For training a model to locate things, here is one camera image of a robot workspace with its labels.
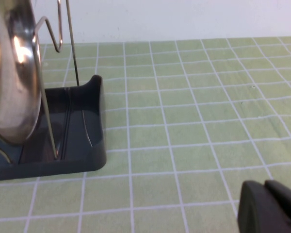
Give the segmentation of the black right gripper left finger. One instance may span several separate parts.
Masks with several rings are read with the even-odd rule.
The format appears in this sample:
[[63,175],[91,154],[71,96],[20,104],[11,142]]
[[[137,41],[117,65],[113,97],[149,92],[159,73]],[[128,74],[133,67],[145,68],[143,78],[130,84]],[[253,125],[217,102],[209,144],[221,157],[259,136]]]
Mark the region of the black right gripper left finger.
[[291,233],[279,204],[265,183],[242,183],[237,223],[241,233]]

